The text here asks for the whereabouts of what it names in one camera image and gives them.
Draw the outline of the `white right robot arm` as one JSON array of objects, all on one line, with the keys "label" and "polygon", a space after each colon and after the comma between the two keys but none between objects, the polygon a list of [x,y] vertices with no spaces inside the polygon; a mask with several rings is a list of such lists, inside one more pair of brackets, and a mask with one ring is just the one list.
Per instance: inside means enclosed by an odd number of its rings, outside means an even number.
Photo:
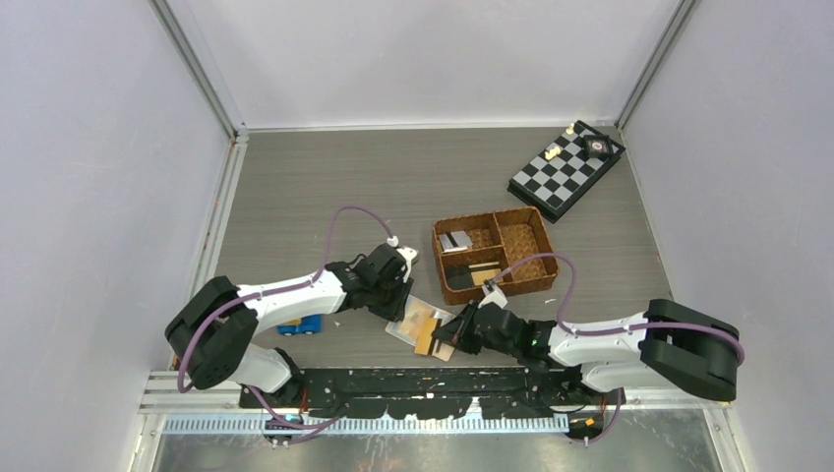
[{"label": "white right robot arm", "polygon": [[532,372],[565,372],[563,394],[579,404],[598,392],[666,385],[732,402],[745,360],[734,326],[665,299],[594,323],[525,320],[499,304],[471,302],[433,337],[467,354],[505,354]]}]

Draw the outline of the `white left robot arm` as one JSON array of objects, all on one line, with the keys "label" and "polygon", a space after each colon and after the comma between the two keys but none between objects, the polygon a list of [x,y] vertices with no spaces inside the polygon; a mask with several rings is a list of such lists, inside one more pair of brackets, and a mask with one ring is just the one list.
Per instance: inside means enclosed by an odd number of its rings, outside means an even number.
[{"label": "white left robot arm", "polygon": [[285,351],[262,348],[254,338],[296,319],[358,309],[399,321],[418,258],[413,248],[383,243],[354,262],[327,263],[313,274],[266,285],[211,279],[164,331],[179,359],[178,391],[234,382],[279,407],[293,405],[303,387],[299,368]]}]

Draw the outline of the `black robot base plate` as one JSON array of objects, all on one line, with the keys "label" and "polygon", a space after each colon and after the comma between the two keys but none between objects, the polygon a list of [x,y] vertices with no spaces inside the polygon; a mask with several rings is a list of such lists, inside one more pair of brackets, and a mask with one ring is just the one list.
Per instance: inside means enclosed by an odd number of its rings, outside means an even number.
[{"label": "black robot base plate", "polygon": [[536,419],[599,411],[615,392],[583,385],[576,369],[534,372],[523,367],[308,368],[276,393],[243,387],[239,405],[306,412],[316,419],[458,419],[473,408],[485,419]]}]

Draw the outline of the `beige leather card holder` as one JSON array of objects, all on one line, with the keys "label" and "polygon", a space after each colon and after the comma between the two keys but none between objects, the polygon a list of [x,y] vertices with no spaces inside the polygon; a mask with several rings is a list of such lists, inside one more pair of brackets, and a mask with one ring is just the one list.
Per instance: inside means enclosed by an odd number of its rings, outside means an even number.
[{"label": "beige leather card holder", "polygon": [[385,332],[411,346],[415,355],[448,362],[455,349],[435,339],[433,332],[453,318],[453,314],[410,295],[403,319],[388,323]]}]

